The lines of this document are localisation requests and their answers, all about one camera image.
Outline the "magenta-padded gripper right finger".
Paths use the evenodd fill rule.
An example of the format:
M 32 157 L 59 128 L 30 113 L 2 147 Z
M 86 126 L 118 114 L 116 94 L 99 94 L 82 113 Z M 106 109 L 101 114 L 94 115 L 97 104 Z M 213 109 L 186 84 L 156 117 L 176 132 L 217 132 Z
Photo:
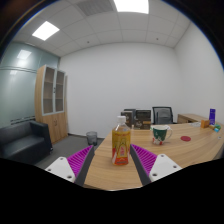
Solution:
M 156 155 L 132 144 L 130 153 L 143 186 L 181 170 L 181 167 L 165 154 Z

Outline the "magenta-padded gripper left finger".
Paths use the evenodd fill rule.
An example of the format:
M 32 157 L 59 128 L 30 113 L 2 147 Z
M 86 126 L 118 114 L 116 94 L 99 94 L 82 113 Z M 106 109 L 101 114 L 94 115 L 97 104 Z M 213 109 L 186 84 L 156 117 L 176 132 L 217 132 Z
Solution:
M 93 157 L 94 146 L 90 145 L 68 158 L 57 158 L 46 168 L 46 171 L 78 186 L 83 186 Z

